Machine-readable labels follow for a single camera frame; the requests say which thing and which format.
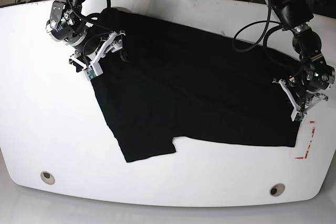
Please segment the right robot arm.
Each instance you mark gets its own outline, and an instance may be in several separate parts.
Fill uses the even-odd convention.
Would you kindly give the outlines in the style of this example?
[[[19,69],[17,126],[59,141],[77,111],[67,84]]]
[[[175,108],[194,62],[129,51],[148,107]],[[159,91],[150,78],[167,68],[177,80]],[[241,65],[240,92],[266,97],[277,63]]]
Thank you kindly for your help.
[[[118,10],[111,7],[111,0],[106,0],[102,12],[87,16],[81,13],[85,1],[54,0],[46,30],[52,39],[70,45],[87,60],[112,32],[120,33],[122,29],[117,26]]]

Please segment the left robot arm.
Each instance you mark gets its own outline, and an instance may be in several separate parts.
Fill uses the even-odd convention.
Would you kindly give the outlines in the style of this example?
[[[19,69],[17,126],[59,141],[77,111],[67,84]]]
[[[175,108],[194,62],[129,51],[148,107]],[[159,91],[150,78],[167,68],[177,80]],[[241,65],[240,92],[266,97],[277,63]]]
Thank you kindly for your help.
[[[296,102],[302,106],[320,90],[330,88],[335,82],[335,69],[328,65],[321,52],[320,37],[308,25],[313,13],[305,0],[267,0],[282,30],[293,33],[293,48],[299,54],[300,67],[292,75],[297,95]]]

